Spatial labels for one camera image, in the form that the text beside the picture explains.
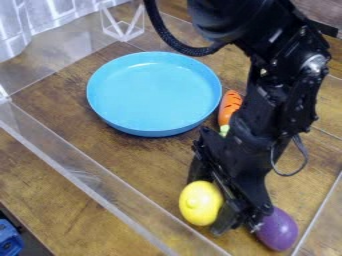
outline orange object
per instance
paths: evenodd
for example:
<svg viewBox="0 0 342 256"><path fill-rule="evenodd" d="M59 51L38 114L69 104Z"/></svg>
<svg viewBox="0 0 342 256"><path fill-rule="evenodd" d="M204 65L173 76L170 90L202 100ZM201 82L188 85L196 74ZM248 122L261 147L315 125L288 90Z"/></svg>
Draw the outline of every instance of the orange object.
<svg viewBox="0 0 342 256"><path fill-rule="evenodd" d="M220 126L230 124L233 113L241 108L242 98L237 91L229 90L224 95L220 105Z"/></svg>

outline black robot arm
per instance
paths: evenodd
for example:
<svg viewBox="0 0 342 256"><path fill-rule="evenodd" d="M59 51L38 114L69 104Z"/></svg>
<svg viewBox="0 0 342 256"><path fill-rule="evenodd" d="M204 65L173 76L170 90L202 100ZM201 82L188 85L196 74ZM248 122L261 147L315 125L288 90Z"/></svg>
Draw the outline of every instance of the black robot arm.
<svg viewBox="0 0 342 256"><path fill-rule="evenodd" d="M145 2L152 17L154 0ZM256 230L272 215L265 177L272 169L290 176L278 171L276 163L292 140L308 160L300 133L309 132L319 119L316 103L329 73L329 44L289 0L189 0L189 13L197 30L213 41L209 49L216 50L206 53L233 43L252 60L246 97L226 138L204 127L194 143L189 182L216 180L226 198L212 228L220 235L241 224ZM162 38L176 46L178 40L170 40L158 17L152 20ZM205 55L193 54L186 45L176 49Z"/></svg>

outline blue plate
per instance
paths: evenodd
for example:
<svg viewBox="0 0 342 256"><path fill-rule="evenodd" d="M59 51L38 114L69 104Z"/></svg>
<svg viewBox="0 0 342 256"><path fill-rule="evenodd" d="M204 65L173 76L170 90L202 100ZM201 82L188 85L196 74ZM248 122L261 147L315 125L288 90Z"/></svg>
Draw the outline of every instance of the blue plate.
<svg viewBox="0 0 342 256"><path fill-rule="evenodd" d="M126 55L101 67L87 86L90 105L118 130L145 136L180 134L216 110L222 86L200 61L168 52Z"/></svg>

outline purple ball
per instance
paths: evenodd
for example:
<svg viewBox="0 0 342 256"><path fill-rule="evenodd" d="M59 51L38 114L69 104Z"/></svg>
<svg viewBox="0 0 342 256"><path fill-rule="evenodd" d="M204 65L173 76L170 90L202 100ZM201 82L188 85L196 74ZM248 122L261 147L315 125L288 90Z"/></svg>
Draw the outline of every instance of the purple ball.
<svg viewBox="0 0 342 256"><path fill-rule="evenodd" d="M264 218L264 225L257 232L264 244L276 251L288 250L298 237L298 226L290 215L274 207L272 216Z"/></svg>

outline yellow ball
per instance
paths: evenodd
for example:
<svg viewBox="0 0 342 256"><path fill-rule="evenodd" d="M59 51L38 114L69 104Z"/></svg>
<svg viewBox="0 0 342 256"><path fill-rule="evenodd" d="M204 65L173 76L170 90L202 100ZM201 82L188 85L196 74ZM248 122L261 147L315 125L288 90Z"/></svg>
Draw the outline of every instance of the yellow ball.
<svg viewBox="0 0 342 256"><path fill-rule="evenodd" d="M224 204L220 188L208 181L196 181L184 189L180 209L185 219L197 226L214 223Z"/></svg>

